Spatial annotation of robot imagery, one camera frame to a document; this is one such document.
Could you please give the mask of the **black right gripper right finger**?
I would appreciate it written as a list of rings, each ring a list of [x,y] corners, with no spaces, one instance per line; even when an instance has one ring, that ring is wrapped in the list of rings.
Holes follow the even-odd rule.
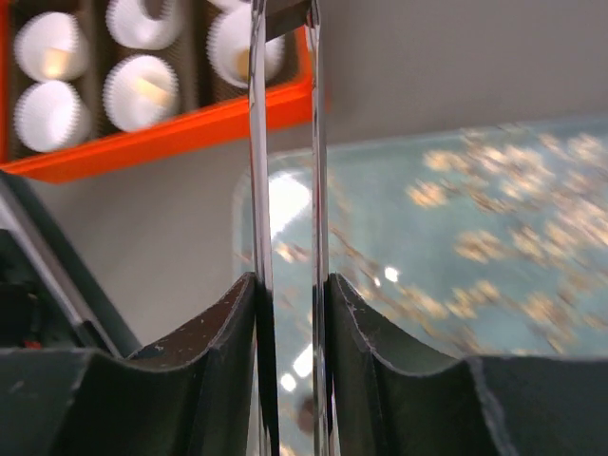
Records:
[[[603,455],[603,358],[446,356],[331,277],[332,370],[345,455]]]

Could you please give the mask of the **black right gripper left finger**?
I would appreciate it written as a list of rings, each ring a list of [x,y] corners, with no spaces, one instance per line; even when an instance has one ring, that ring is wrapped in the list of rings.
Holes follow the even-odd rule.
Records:
[[[5,455],[243,455],[256,281],[127,359],[92,349],[1,353]]]

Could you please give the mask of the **silver metal tongs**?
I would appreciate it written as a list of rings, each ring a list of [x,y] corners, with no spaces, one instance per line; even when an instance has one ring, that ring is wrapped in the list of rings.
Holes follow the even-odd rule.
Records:
[[[248,70],[250,164],[256,273],[256,345],[258,376],[259,452],[277,455],[278,430],[276,336],[274,320],[272,245],[268,180],[265,44],[266,1],[251,5]],[[313,399],[314,452],[333,452],[332,388],[327,366],[326,294],[329,288],[327,141],[322,57],[321,12],[312,1],[308,16],[313,52]]]

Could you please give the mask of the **white square chocolate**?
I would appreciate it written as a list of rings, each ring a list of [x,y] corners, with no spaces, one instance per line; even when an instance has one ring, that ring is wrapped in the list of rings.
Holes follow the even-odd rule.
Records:
[[[173,103],[172,87],[165,85],[163,80],[157,81],[139,77],[134,86],[139,95],[155,105],[168,106]]]

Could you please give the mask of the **dark square chocolate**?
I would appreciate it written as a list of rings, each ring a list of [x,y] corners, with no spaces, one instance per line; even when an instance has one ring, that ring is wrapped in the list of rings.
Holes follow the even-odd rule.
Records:
[[[311,4],[311,0],[267,0],[266,41],[306,25]]]

